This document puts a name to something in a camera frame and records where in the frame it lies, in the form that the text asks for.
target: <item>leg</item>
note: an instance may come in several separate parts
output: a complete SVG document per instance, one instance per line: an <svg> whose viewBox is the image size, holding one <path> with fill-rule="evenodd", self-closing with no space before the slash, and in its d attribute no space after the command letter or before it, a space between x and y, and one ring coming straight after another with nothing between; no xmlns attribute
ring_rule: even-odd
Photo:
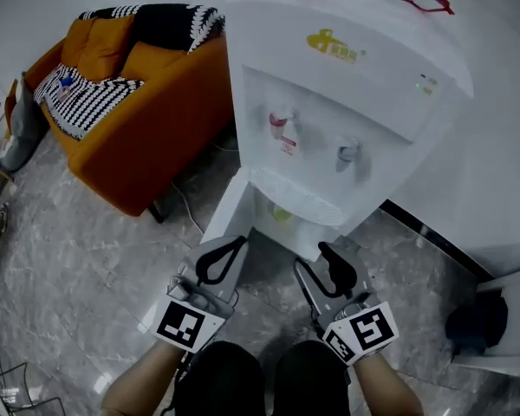
<svg viewBox="0 0 520 416"><path fill-rule="evenodd" d="M265 416L260 364L238 345L214 342L191 362L174 399L176 416Z"/></svg>
<svg viewBox="0 0 520 416"><path fill-rule="evenodd" d="M277 364L274 416L349 416L346 372L323 343L295 345Z"/></svg>
<svg viewBox="0 0 520 416"><path fill-rule="evenodd" d="M154 220L156 220L156 222L158 222L159 224L162 224L162 223L164 222L164 218L163 218L162 215L159 213L158 208L156 208L156 205L154 205L154 202L152 202L152 203L148 206L148 210L149 210L150 213L153 215L153 218L154 218Z"/></svg>

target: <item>gray tile floor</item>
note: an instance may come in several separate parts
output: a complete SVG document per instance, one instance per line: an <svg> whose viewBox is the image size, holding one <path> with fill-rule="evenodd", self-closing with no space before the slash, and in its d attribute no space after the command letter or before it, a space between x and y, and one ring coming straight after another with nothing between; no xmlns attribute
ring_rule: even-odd
<svg viewBox="0 0 520 416"><path fill-rule="evenodd" d="M180 182L203 227L237 168L237 153L212 147ZM200 235L181 201L163 225L117 212L73 177L51 133L4 196L2 368L27 361L34 398L60 396L69 416L96 414L107 384L153 344L153 303ZM313 334L294 256L258 233L250 240L237 313L217 338L258 356L270 381L281 353ZM391 303L401 337L384 355L426 414L519 414L518 380L449 365L444 322L473 298L470 274L381 211L340 244L357 251ZM7 387L21 388L21 378L13 374ZM354 381L349 394L351 413L369 414ZM41 412L57 413L57 404Z"/></svg>

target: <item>yellow logo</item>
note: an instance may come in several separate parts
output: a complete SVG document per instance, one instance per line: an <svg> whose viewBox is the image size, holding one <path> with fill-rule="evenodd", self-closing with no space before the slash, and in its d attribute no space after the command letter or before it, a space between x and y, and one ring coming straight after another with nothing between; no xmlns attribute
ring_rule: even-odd
<svg viewBox="0 0 520 416"><path fill-rule="evenodd" d="M334 38L332 29L320 29L318 34L308 36L306 42L311 48L317 49L323 54L332 55L349 63L356 62L359 54L350 49L346 43ZM363 49L360 55L366 55L366 51Z"/></svg>

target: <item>sofa leg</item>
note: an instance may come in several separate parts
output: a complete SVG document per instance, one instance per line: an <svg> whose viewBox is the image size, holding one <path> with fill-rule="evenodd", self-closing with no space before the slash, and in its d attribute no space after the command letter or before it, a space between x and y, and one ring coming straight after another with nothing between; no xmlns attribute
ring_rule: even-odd
<svg viewBox="0 0 520 416"><path fill-rule="evenodd" d="M156 205L154 203L151 203L148 206L148 210L153 215L153 218L154 218L154 220L156 220L156 222L158 222L159 224L163 224L164 223L164 218L159 213L158 208L156 208Z"/></svg>

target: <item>forearm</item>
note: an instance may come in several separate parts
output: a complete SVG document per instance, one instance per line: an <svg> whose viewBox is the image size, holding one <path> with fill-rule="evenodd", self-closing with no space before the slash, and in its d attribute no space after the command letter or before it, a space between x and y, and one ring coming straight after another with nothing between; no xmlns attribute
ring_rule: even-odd
<svg viewBox="0 0 520 416"><path fill-rule="evenodd" d="M364 399L373 416L419 416L422 405L413 390L389 366L381 354L354 364Z"/></svg>
<svg viewBox="0 0 520 416"><path fill-rule="evenodd" d="M108 389L101 408L111 414L150 416L166 394L185 351L157 341Z"/></svg>

